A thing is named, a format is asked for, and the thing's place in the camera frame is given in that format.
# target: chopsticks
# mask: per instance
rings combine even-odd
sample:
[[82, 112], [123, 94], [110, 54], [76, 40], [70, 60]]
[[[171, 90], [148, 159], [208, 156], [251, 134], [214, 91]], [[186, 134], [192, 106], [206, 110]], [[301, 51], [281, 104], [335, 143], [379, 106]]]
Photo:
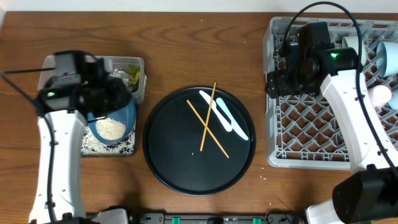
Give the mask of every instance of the chopsticks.
[[209, 117], [210, 117], [210, 112], [211, 112], [211, 105], [213, 104], [213, 98], [214, 98], [214, 92], [216, 91], [216, 83], [214, 82], [214, 87], [213, 87], [213, 92], [211, 93], [211, 100], [209, 103], [209, 110], [207, 111], [207, 118], [206, 118], [206, 124], [205, 124], [205, 130], [203, 131], [203, 137], [201, 139], [201, 145], [200, 145], [200, 151], [203, 151], [203, 145], [205, 143], [205, 138], [206, 138], [206, 131], [207, 131], [207, 125], [209, 124]]
[[[196, 111], [196, 109], [192, 106], [191, 102], [189, 102], [189, 100], [187, 100], [187, 103], [189, 104], [189, 106], [192, 108], [193, 112], [195, 112], [195, 114], [198, 116], [199, 120], [201, 121], [201, 123], [206, 127], [206, 123], [203, 121], [203, 119], [200, 117], [200, 115], [198, 114], [198, 112]], [[206, 127], [206, 129], [209, 134], [211, 135], [211, 137], [213, 137], [214, 141], [217, 143], [218, 147], [220, 147], [220, 149], [223, 151], [223, 153], [225, 154], [225, 156], [229, 159], [229, 155], [225, 152], [224, 148], [221, 146], [221, 144], [218, 142], [217, 138], [214, 136], [214, 134], [210, 131], [210, 129], [208, 127]]]

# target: white rice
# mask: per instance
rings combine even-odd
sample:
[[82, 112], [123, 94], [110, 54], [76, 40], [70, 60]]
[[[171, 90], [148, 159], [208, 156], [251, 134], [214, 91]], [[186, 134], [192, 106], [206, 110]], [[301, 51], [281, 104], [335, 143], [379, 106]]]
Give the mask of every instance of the white rice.
[[112, 118], [106, 118], [96, 121], [95, 128], [102, 138], [115, 140], [123, 137], [126, 125]]

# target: wooden table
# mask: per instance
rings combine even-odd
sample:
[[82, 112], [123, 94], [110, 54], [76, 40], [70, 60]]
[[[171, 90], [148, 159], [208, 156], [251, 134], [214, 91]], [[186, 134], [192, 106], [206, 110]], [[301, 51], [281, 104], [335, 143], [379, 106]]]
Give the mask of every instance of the wooden table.
[[[350, 173], [273, 168], [266, 162], [262, 37], [271, 18], [293, 15], [8, 12], [0, 34], [0, 68], [40, 68], [47, 55], [70, 49], [145, 60], [148, 80], [137, 114], [137, 152], [127, 158], [82, 159], [81, 189], [87, 212], [110, 205], [128, 205], [135, 213], [300, 210], [330, 198], [334, 186]], [[346, 18], [343, 14], [305, 16]], [[355, 16], [398, 20], [398, 14]], [[29, 95], [37, 93], [39, 73], [9, 78]], [[182, 195], [161, 184], [149, 170], [142, 151], [142, 130], [163, 97], [186, 86], [212, 85], [214, 81], [250, 112], [256, 127], [256, 155], [245, 176], [230, 189], [208, 197]], [[2, 80], [0, 102], [0, 223], [27, 223], [39, 168], [37, 118], [31, 105]]]

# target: black mat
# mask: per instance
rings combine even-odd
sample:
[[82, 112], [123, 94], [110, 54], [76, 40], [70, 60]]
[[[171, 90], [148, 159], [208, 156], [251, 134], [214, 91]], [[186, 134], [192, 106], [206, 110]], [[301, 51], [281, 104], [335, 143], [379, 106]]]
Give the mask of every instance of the black mat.
[[[144, 154], [155, 176], [166, 186], [183, 194], [210, 195], [235, 184], [247, 171], [256, 148], [254, 125], [243, 104], [231, 94], [216, 90], [242, 130], [245, 141], [234, 130], [227, 132], [211, 112], [208, 127], [224, 147], [229, 159], [213, 138], [206, 134], [203, 152], [200, 144], [204, 125], [189, 107], [187, 100], [204, 121], [208, 103], [199, 90], [211, 96], [210, 87], [193, 87], [164, 98], [150, 114], [144, 130]], [[220, 113], [230, 121], [219, 106]]]

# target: clear plastic tray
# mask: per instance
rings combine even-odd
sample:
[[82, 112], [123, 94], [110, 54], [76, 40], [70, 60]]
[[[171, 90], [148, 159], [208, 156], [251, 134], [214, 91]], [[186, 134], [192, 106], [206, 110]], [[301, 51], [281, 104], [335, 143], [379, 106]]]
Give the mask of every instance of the clear plastic tray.
[[[291, 17], [271, 19], [263, 38], [264, 74], [285, 65], [278, 50]], [[351, 20], [324, 18], [297, 18], [289, 30], [288, 41], [297, 43], [298, 28], [312, 22], [326, 22], [331, 42], [341, 47], [341, 38], [356, 35]], [[385, 85], [398, 88], [397, 75], [379, 76], [376, 67], [381, 55], [376, 55], [380, 41], [398, 42], [398, 22], [358, 20], [368, 55], [363, 72], [368, 88]], [[377, 111], [381, 123], [398, 147], [398, 111], [388, 105]], [[267, 95], [266, 108], [267, 161], [274, 167], [311, 169], [349, 169], [348, 151], [337, 120], [328, 102], [321, 95], [285, 96], [275, 100]]]
[[[140, 81], [138, 90], [131, 93], [132, 99], [140, 104], [144, 101], [145, 87], [147, 77], [144, 71], [144, 60], [139, 57], [118, 57], [118, 56], [96, 56], [96, 57], [107, 57], [112, 61], [113, 68], [121, 68], [123, 71], [129, 73], [128, 65], [134, 65], [141, 70]], [[49, 55], [44, 59], [43, 68], [52, 68], [55, 66], [55, 59], [53, 55]], [[38, 90], [43, 88], [45, 82], [52, 76], [55, 75], [54, 71], [45, 71], [40, 74]]]

